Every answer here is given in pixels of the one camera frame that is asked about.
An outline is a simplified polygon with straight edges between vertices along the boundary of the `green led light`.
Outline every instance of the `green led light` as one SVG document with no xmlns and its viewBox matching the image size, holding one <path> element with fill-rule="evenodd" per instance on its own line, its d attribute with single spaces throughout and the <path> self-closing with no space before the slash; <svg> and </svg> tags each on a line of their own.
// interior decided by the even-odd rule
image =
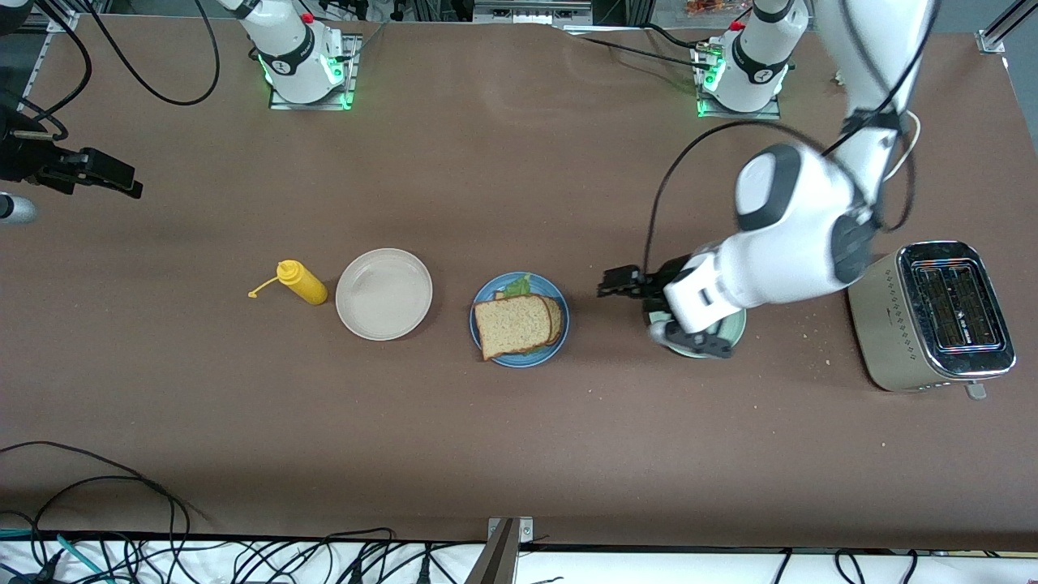
<svg viewBox="0 0 1038 584">
<path fill-rule="evenodd" d="M 267 69 L 267 63 L 260 61 L 260 66 L 263 67 L 263 78 L 267 80 L 267 84 L 273 86 L 274 82 L 270 79 L 270 71 Z"/>
</svg>

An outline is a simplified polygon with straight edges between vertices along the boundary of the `white plate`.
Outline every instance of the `white plate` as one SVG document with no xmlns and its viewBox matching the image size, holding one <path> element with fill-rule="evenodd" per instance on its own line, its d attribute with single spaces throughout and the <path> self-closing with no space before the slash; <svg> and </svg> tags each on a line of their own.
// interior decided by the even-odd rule
<svg viewBox="0 0 1038 584">
<path fill-rule="evenodd" d="M 403 249 L 374 249 L 338 278 L 335 310 L 354 335 L 390 341 L 414 331 L 433 304 L 433 278 L 421 259 Z"/>
</svg>

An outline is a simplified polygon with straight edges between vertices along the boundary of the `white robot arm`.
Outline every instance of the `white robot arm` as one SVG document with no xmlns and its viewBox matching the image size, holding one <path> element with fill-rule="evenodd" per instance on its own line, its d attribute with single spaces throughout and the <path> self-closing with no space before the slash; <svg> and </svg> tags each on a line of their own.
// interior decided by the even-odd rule
<svg viewBox="0 0 1038 584">
<path fill-rule="evenodd" d="M 800 0 L 788 3 L 799 4 Z M 852 135 L 831 159 L 803 144 L 776 144 L 760 151 L 736 180 L 739 232 L 672 259 L 656 274 L 627 276 L 610 270 L 599 296 L 626 295 L 646 301 L 647 312 L 652 307 L 671 313 L 674 321 L 650 326 L 653 340 L 672 349 L 711 353 L 704 350 L 704 340 L 711 336 L 703 332 L 719 321 L 767 303 L 829 295 L 859 278 L 871 258 L 876 214 L 881 212 L 881 180 L 914 83 L 918 63 L 913 65 L 912 59 L 926 34 L 929 4 L 928 0 L 817 3 L 819 34 L 846 80 L 844 132 Z M 731 43 L 754 46 L 755 40 L 745 37 L 755 31 L 766 35 L 767 30 L 755 24 L 760 23 L 752 22 L 741 32 L 743 38 Z M 773 26 L 788 28 L 789 22 L 778 20 Z M 774 43 L 775 35 L 768 38 Z M 784 63 L 788 56 L 756 59 Z M 902 76 L 905 79 L 892 95 Z M 742 82 L 745 76 L 735 77 Z M 765 101 L 770 99 L 767 90 L 758 92 L 758 98 L 765 93 Z M 630 267 L 618 270 L 629 273 Z M 728 357 L 723 354 L 730 352 L 720 347 L 711 355 Z"/>
<path fill-rule="evenodd" d="M 344 83 L 343 33 L 298 15 L 292 0 L 218 0 L 245 27 L 267 80 L 284 100 L 308 104 Z"/>
</svg>

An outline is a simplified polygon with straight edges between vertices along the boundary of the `brown tabletop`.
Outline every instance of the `brown tabletop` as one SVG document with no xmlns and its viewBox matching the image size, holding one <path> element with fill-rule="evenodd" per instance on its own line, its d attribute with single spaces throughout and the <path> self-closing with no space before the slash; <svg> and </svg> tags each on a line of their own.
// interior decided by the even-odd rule
<svg viewBox="0 0 1038 584">
<path fill-rule="evenodd" d="M 198 20 L 109 20 L 160 90 L 206 87 Z M 1019 356 L 983 402 L 878 390 L 844 295 L 750 311 L 723 362 L 676 358 L 636 303 L 595 299 L 603 269 L 640 259 L 663 171 L 718 123 L 696 117 L 680 65 L 544 26 L 390 24 L 364 50 L 354 110 L 273 112 L 241 26 L 214 26 L 219 87 L 176 108 L 81 22 L 94 72 L 61 111 L 66 143 L 136 166 L 144 196 L 6 185 L 39 218 L 0 230 L 0 442 L 135 467 L 209 532 L 479 538 L 486 518 L 515 515 L 550 541 L 1038 548 L 1038 165 L 1002 59 L 971 37 L 927 52 L 919 200 L 875 250 L 949 238 L 981 252 Z M 681 56 L 641 32 L 608 37 Z M 795 57 L 783 121 L 832 140 L 835 66 L 812 35 Z M 58 38 L 31 96 L 53 103 L 81 67 Z M 696 148 L 654 262 L 733 232 L 738 168 L 782 139 L 740 128 Z M 892 213 L 902 190 L 892 180 Z M 246 298 L 279 259 L 333 287 L 378 247 L 432 273 L 433 307 L 405 339 L 361 340 L 332 303 L 283 286 Z M 481 363 L 469 337 L 475 291 L 512 270 L 550 278 L 572 311 L 542 367 Z M 73 461 L 4 456 L 0 500 L 29 509 L 102 472 Z M 166 512 L 143 490 L 98 486 L 42 527 L 162 531 Z"/>
</svg>

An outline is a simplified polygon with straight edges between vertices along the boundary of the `stainless steel toaster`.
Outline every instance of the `stainless steel toaster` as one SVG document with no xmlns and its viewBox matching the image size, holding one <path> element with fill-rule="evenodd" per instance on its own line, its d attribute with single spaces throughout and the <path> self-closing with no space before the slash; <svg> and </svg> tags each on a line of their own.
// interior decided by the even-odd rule
<svg viewBox="0 0 1038 584">
<path fill-rule="evenodd" d="M 902 247 L 848 288 L 851 316 L 872 380 L 892 392 L 965 384 L 1016 363 L 999 301 L 977 251 L 959 241 Z"/>
</svg>

